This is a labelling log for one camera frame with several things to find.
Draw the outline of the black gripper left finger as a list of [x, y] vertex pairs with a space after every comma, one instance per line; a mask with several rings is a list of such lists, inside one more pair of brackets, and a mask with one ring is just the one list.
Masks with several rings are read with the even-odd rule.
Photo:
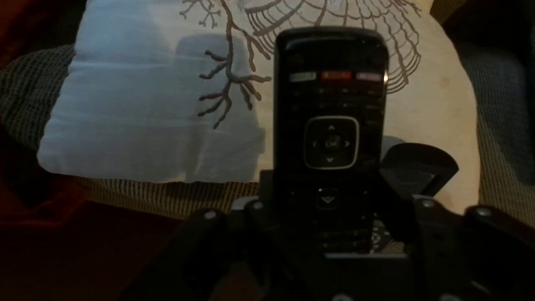
[[269, 197], [272, 172], [231, 212], [200, 209], [120, 292], [119, 301], [271, 301], [272, 276], [252, 204]]

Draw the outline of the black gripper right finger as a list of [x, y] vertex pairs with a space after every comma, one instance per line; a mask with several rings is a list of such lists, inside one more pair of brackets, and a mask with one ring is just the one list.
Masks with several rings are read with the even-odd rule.
[[425, 143], [381, 159], [378, 212], [408, 247], [416, 301], [535, 301], [535, 229], [493, 205], [446, 209], [435, 195], [456, 172]]

